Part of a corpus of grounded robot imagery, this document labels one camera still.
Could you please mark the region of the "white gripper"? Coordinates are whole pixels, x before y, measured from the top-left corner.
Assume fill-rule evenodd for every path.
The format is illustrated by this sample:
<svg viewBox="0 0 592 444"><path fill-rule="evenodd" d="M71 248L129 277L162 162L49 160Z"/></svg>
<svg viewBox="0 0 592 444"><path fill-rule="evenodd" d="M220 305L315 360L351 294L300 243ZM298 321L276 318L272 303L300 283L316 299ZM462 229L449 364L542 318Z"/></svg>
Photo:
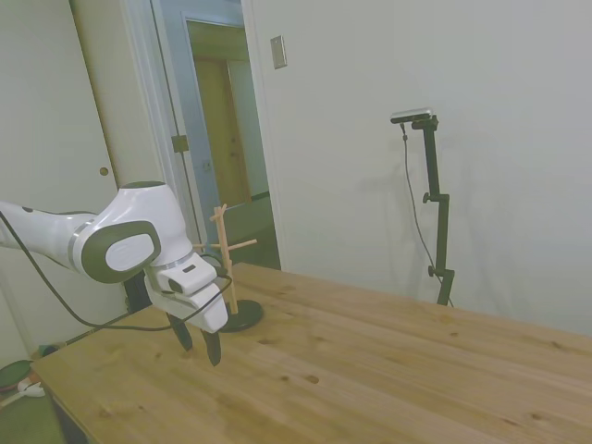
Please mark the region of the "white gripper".
<svg viewBox="0 0 592 444"><path fill-rule="evenodd" d="M166 312L172 331L185 352L192 349L191 333L181 319L201 329L207 356L212 366L217 366L222 357L219 331L228 321L228 312L220 293L220 288L213 281L189 296L179 293L164 293L148 277L146 288L152 304Z"/></svg>

